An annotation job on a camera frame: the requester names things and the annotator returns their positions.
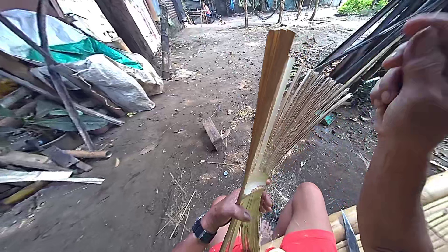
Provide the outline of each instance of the green bush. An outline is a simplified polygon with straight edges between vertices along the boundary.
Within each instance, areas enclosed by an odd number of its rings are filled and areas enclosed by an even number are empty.
[[[360,14],[363,11],[370,10],[374,0],[348,0],[338,10],[339,15]],[[388,4],[388,0],[380,0],[374,6],[373,10],[379,10]]]

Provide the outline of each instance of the bare foot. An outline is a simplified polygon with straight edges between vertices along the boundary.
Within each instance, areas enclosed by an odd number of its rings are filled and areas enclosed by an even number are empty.
[[[265,220],[261,221],[260,225],[260,243],[264,245],[272,241],[272,228],[271,224]]]

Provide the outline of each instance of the hand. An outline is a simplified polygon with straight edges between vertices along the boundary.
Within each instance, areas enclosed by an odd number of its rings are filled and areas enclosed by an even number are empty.
[[[428,152],[448,134],[447,24],[441,13],[405,25],[413,37],[384,61],[391,69],[370,94],[380,136]]]
[[[243,206],[236,204],[238,196],[240,195],[240,190],[241,188],[234,190],[223,200],[212,206],[204,217],[202,217],[201,225],[207,232],[215,233],[219,227],[225,226],[232,218],[242,222],[250,221],[249,212]],[[264,191],[261,196],[260,212],[270,212],[272,211],[271,207],[271,198]]]

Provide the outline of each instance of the green tarp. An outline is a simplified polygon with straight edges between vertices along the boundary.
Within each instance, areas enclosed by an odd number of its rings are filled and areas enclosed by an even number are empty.
[[[143,70],[143,67],[136,61],[90,37],[76,43],[50,46],[50,51],[55,61],[61,64],[84,60],[94,54],[104,54],[123,65]],[[33,49],[30,50],[27,58],[40,62],[44,61],[42,55]]]

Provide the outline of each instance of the bamboo handle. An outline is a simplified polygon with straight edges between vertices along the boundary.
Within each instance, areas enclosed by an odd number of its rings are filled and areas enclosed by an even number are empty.
[[[112,152],[110,151],[64,151],[76,158],[110,158]]]

